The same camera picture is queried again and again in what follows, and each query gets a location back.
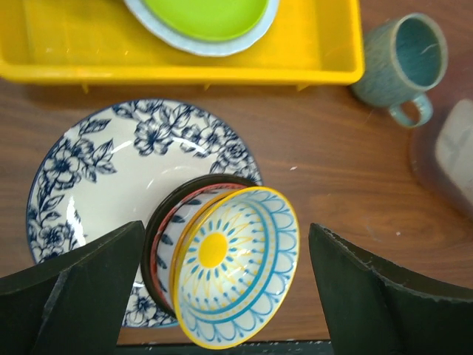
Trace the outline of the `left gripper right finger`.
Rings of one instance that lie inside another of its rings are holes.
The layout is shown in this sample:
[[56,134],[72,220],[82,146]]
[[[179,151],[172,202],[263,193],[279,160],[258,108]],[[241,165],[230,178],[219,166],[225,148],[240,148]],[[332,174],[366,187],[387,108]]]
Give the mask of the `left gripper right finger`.
[[472,290],[313,223],[310,259],[335,354],[471,354]]

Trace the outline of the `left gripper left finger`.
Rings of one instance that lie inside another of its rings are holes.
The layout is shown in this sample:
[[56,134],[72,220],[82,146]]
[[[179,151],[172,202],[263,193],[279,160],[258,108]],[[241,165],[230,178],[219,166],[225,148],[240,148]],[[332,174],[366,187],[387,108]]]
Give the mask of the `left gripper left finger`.
[[2,354],[113,354],[143,253],[132,221],[1,279]]

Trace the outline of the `red patterned black-rimmed bowl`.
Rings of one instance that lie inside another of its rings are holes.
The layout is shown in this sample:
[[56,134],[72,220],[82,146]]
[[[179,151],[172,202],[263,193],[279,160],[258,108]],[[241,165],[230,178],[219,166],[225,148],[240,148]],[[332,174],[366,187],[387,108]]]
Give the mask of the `red patterned black-rimmed bowl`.
[[159,311],[175,316],[170,300],[171,270],[183,243],[184,229],[191,219],[212,200],[218,201],[237,189],[256,185],[236,175],[203,175],[177,187],[158,205],[146,227],[140,271]]

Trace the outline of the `yellow-blue patterned bowl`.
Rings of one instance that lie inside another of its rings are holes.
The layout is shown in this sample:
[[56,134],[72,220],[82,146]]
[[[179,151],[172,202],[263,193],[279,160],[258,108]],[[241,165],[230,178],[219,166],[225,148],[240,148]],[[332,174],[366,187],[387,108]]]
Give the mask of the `yellow-blue patterned bowl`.
[[204,206],[183,232],[171,270],[170,300],[195,344],[241,344],[276,314],[293,281],[300,229],[275,189],[237,189]]

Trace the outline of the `light-teal divided rectangular dish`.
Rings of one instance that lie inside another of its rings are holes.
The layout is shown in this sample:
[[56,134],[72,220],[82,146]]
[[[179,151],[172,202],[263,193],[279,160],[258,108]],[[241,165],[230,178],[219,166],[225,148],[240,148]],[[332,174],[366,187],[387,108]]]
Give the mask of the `light-teal divided rectangular dish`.
[[448,181],[472,206],[472,100],[458,101],[435,144],[436,161]]

